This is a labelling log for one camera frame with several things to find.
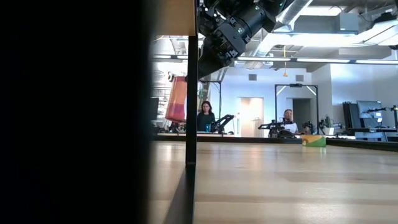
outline orange cylinder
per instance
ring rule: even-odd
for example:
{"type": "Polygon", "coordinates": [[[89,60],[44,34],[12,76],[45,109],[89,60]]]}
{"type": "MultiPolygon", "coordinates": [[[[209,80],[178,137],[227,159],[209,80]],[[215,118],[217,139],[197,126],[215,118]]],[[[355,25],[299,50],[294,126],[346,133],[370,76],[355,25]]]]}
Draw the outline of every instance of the orange cylinder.
{"type": "Polygon", "coordinates": [[[166,119],[176,123],[185,121],[185,99],[187,98],[187,83],[185,77],[175,77],[170,93],[166,119]]]}

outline person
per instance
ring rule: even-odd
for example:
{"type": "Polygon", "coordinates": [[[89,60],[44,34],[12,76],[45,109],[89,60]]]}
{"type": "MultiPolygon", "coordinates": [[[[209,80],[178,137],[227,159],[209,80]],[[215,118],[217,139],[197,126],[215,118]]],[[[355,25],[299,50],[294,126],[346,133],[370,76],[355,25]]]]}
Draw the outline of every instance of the person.
{"type": "Polygon", "coordinates": [[[198,131],[206,131],[206,125],[216,121],[214,113],[211,111],[209,101],[201,104],[201,112],[198,114],[198,131]]]}
{"type": "Polygon", "coordinates": [[[292,124],[282,125],[283,127],[285,127],[285,130],[288,130],[293,134],[298,134],[299,129],[297,127],[297,124],[293,122],[293,111],[291,109],[285,110],[284,119],[285,119],[285,121],[292,122],[292,124]]]}

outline door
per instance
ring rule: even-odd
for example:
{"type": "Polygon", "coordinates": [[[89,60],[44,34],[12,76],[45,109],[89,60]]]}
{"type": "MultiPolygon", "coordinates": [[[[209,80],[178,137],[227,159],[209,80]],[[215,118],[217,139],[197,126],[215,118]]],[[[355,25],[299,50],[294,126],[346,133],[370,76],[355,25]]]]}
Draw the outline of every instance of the door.
{"type": "Polygon", "coordinates": [[[303,123],[311,121],[311,99],[293,99],[293,120],[301,132],[303,123]]]}
{"type": "Polygon", "coordinates": [[[241,97],[240,113],[240,133],[241,137],[254,137],[255,119],[264,120],[264,99],[241,97]]]}

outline yellow box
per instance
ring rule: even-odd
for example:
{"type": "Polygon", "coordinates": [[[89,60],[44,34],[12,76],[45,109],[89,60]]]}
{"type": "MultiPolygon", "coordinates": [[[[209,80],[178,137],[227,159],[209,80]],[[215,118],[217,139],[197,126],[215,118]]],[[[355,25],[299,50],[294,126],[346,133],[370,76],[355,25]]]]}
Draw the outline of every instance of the yellow box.
{"type": "Polygon", "coordinates": [[[303,146],[326,147],[326,138],[322,135],[304,135],[302,139],[303,146]]]}

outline white wall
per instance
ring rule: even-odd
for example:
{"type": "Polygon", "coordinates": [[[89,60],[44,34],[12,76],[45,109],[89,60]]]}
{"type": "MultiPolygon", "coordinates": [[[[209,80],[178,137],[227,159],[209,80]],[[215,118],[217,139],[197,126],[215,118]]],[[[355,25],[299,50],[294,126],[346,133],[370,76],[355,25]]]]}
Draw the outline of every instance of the white wall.
{"type": "MultiPolygon", "coordinates": [[[[330,65],[325,65],[315,70],[311,74],[311,77],[312,84],[318,85],[319,119],[321,120],[326,115],[333,117],[330,65]]],[[[313,99],[311,103],[313,124],[317,124],[317,106],[315,100],[313,99]]]]}
{"type": "MultiPolygon", "coordinates": [[[[386,58],[398,60],[398,51],[386,58]]],[[[374,89],[377,100],[380,100],[383,107],[398,105],[398,66],[381,65],[374,67],[374,89]]],[[[383,111],[383,124],[395,126],[394,115],[390,111],[383,111]]]]}
{"type": "MultiPolygon", "coordinates": [[[[397,60],[397,52],[385,59],[397,60]]],[[[346,101],[377,100],[386,107],[398,104],[395,65],[325,65],[312,73],[312,83],[319,86],[320,118],[327,114],[334,122],[344,123],[342,103],[346,101]]],[[[384,125],[394,126],[391,112],[383,112],[383,118],[384,125]]]]}
{"type": "MultiPolygon", "coordinates": [[[[275,84],[296,83],[295,75],[304,75],[303,84],[311,84],[311,74],[305,69],[288,69],[288,77],[284,77],[284,70],[274,71],[272,69],[247,70],[245,68],[229,68],[222,83],[222,105],[221,117],[226,114],[237,114],[239,112],[240,97],[256,97],[264,99],[264,122],[270,123],[275,119],[275,84]],[[257,81],[249,81],[249,74],[257,74],[257,81]]],[[[312,98],[314,95],[306,88],[290,88],[278,96],[278,118],[283,116],[286,109],[292,108],[292,98],[312,98]]],[[[211,86],[211,104],[213,112],[218,117],[219,94],[216,88],[211,86]]],[[[225,131],[233,130],[232,121],[225,127],[225,131]]]]}
{"type": "Polygon", "coordinates": [[[331,68],[331,92],[333,102],[333,119],[344,123],[343,102],[377,99],[374,87],[374,65],[333,64],[331,68]]]}

